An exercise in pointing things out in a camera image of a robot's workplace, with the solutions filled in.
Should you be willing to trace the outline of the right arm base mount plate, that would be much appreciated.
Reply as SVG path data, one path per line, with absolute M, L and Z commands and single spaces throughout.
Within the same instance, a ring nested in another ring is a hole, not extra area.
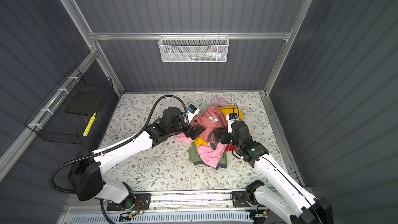
M 259 203 L 254 196 L 247 191 L 232 191 L 230 198 L 235 208 L 238 207 L 257 207 Z

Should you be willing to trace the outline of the dusty rose shirt grey trim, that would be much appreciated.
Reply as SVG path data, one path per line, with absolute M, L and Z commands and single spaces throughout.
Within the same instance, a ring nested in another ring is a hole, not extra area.
M 206 142 L 206 145 L 197 147 L 198 153 L 223 153 L 226 149 L 226 145 L 221 144 L 215 140 L 213 133 L 216 129 L 226 129 L 228 127 L 227 119 L 224 113 L 222 113 L 217 107 L 209 107 L 205 113 L 196 115 L 190 122 L 190 125 L 197 128 L 204 128 L 204 131 L 199 137 Z

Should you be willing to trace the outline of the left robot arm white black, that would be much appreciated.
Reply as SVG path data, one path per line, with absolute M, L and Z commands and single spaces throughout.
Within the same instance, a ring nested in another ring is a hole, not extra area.
M 191 121 L 200 110 L 189 105 L 184 113 L 176 107 L 163 111 L 162 118 L 145 127 L 136 138 L 129 138 L 98 149 L 98 157 L 86 159 L 73 165 L 68 178 L 79 201 L 91 199 L 110 200 L 116 204 L 134 204 L 135 194 L 126 183 L 106 180 L 104 174 L 127 158 L 153 148 L 166 141 L 170 136 L 183 133 L 189 138 L 196 138 L 203 131 L 195 129 Z

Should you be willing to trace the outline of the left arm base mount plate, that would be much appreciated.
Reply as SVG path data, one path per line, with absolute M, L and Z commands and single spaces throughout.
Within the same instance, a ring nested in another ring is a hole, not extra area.
M 128 196 L 126 200 L 121 203 L 114 203 L 108 200 L 106 210 L 110 212 L 115 211 L 146 211 L 149 209 L 151 203 L 151 194 L 135 194 L 134 196 Z

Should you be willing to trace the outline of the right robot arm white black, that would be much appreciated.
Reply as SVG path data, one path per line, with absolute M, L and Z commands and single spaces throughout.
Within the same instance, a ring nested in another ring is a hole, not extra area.
M 251 205 L 263 205 L 277 214 L 287 224 L 332 224 L 332 206 L 325 198 L 316 198 L 297 183 L 276 162 L 269 151 L 253 140 L 243 121 L 234 121 L 227 129 L 215 129 L 215 140 L 232 145 L 238 158 L 250 164 L 276 189 L 256 180 L 246 187 L 247 201 Z

